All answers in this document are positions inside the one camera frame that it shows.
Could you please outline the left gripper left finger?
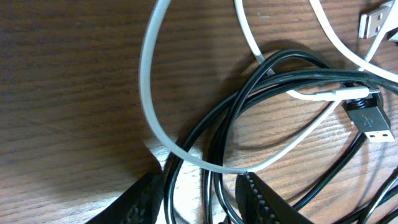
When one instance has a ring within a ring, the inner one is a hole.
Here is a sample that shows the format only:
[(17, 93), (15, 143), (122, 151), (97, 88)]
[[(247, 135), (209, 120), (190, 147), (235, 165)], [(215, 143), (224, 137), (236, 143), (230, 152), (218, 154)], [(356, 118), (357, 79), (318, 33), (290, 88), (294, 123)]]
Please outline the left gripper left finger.
[(163, 174), (146, 173), (87, 224), (155, 223), (163, 197)]

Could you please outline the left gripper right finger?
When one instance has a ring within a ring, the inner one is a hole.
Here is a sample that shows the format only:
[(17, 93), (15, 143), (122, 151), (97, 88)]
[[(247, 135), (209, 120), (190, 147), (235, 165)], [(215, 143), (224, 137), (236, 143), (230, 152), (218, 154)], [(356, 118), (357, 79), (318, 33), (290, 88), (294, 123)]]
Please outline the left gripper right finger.
[(253, 172), (236, 178), (235, 197), (244, 223), (311, 224)]

